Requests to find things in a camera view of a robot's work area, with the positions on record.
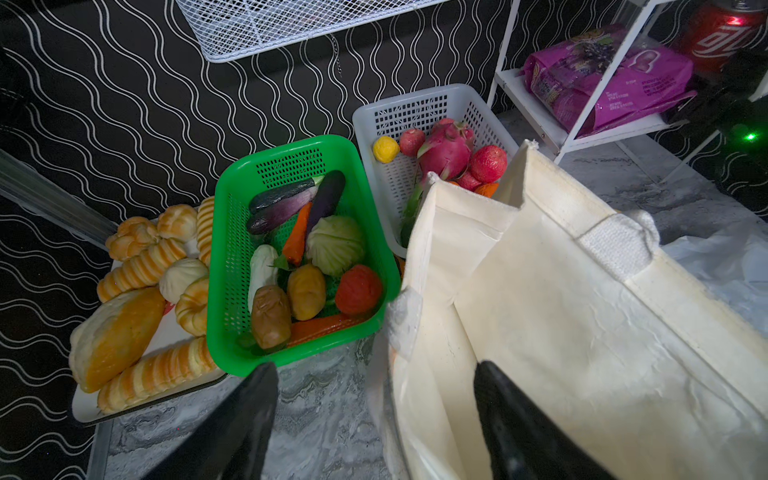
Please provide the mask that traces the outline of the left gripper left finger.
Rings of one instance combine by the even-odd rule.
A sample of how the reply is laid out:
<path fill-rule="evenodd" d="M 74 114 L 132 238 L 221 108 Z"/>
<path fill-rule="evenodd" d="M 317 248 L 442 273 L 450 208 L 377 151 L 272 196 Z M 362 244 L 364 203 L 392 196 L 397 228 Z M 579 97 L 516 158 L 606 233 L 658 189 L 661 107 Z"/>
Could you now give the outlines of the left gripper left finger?
<path fill-rule="evenodd" d="M 258 366 L 147 479 L 259 479 L 278 403 L 278 372 Z"/>

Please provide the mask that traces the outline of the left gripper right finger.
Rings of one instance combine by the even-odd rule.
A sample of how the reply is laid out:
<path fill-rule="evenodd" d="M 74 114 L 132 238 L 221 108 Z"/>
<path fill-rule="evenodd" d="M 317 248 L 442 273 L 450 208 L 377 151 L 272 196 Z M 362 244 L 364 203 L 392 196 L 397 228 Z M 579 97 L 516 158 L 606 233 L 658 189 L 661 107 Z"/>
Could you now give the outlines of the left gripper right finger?
<path fill-rule="evenodd" d="M 480 362 L 474 396 L 495 479 L 610 479 L 492 361 Z"/>

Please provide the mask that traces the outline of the cream canvas tote bag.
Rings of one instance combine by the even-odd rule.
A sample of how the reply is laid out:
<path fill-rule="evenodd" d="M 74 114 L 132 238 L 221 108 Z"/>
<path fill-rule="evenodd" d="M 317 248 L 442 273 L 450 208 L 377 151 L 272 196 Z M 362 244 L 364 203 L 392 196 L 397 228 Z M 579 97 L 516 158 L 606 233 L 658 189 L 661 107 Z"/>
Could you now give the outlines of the cream canvas tote bag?
<path fill-rule="evenodd" d="M 767 475 L 766 338 L 529 141 L 493 198 L 427 177 L 369 376 L 393 478 L 494 478 L 482 361 L 613 477 Z"/>

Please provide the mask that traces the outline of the red tomato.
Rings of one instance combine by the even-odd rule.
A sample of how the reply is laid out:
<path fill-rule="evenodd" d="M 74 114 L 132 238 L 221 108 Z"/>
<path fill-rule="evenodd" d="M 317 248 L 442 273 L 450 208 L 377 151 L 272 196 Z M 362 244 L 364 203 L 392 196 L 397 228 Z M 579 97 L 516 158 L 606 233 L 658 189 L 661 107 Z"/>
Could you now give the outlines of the red tomato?
<path fill-rule="evenodd" d="M 371 268 L 355 265 L 341 277 L 335 296 L 339 311 L 349 317 L 368 317 L 383 294 L 383 284 Z"/>

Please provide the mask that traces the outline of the red soda can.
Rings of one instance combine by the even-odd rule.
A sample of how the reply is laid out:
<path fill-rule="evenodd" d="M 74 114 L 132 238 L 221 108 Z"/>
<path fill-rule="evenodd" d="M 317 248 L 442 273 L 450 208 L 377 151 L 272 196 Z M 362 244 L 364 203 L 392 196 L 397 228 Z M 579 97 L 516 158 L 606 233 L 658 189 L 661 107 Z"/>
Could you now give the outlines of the red soda can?
<path fill-rule="evenodd" d="M 705 1 L 675 41 L 674 49 L 693 62 L 696 73 L 719 73 L 754 38 L 766 18 L 766 1 Z"/>

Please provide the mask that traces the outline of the white plastic grocery bag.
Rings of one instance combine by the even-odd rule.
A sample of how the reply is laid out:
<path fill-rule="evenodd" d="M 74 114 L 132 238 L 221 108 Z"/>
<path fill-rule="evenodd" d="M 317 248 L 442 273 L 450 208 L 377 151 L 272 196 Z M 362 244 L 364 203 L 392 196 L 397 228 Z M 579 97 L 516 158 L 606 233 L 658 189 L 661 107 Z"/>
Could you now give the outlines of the white plastic grocery bag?
<path fill-rule="evenodd" d="M 741 222 L 708 238 L 683 236 L 663 251 L 762 335 L 767 334 L 767 228 Z"/>

